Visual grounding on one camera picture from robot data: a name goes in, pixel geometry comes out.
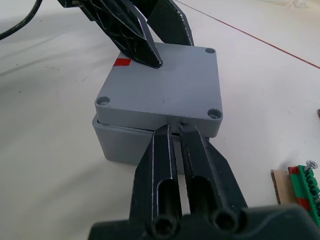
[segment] white table surface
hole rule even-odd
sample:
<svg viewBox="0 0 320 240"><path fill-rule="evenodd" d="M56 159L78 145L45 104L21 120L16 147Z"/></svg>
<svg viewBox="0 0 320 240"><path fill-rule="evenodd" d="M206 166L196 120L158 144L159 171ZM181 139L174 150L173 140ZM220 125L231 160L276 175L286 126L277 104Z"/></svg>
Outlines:
<svg viewBox="0 0 320 240"><path fill-rule="evenodd" d="M33 4L6 2L0 32ZM276 204L270 170L320 155L320 70L178 5L196 46L217 51L224 118L211 143L250 207ZM105 160L91 124L118 53L79 9L56 0L0 41L1 239L85 240L93 223L129 216L135 167ZM183 176L179 184L186 213Z"/></svg>

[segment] box base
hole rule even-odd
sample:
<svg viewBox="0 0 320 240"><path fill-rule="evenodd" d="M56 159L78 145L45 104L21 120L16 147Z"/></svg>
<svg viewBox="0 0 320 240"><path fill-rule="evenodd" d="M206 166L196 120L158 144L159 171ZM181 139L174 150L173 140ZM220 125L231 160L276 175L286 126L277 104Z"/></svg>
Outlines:
<svg viewBox="0 0 320 240"><path fill-rule="evenodd" d="M150 130L101 124L97 116L92 125L107 160L135 166L140 163L154 134ZM179 136L173 135L172 139L178 174L184 174Z"/></svg>

